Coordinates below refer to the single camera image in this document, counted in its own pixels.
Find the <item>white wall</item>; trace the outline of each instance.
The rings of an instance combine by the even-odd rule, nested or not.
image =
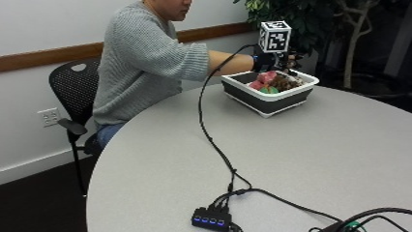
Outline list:
[[[101,42],[109,16],[130,2],[0,0],[0,56]],[[186,20],[174,25],[180,31],[245,19],[242,2],[233,5],[230,0],[193,0]],[[226,52],[256,42],[254,32],[204,41],[209,49]],[[304,65],[309,73],[310,60],[309,65]],[[57,65],[0,72],[0,184],[72,161],[64,129],[60,126],[42,128],[36,113],[57,107],[61,117],[66,117],[48,84],[49,73]],[[201,85],[182,83],[184,90]],[[93,123],[88,123],[88,129],[90,134]]]

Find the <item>man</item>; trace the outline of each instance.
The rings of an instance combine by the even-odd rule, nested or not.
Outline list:
[[[204,81],[232,55],[206,50],[204,43],[180,43],[172,21],[181,21],[192,0],[144,0],[110,19],[98,67],[93,104],[97,140],[109,139],[146,107],[180,93],[181,80]],[[266,59],[236,55],[216,75],[250,71]]]

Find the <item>jeans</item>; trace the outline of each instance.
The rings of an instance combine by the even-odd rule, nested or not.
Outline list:
[[[124,126],[124,124],[114,125],[100,125],[96,124],[97,127],[97,142],[100,147],[104,149],[108,141],[112,139],[113,135],[118,131],[118,129]]]

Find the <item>white table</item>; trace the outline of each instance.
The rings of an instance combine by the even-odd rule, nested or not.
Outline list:
[[[97,161],[88,195],[89,232],[206,231],[194,209],[225,193],[230,172],[198,124],[200,89],[161,101],[121,128]],[[340,219],[381,207],[412,209],[412,114],[317,87],[308,101],[268,119],[205,88],[205,128],[234,168],[285,200]],[[245,184],[236,179],[236,189]],[[244,232],[305,232],[333,221],[266,195],[230,198]],[[412,217],[386,214],[412,230]],[[369,232],[397,231],[382,220]]]

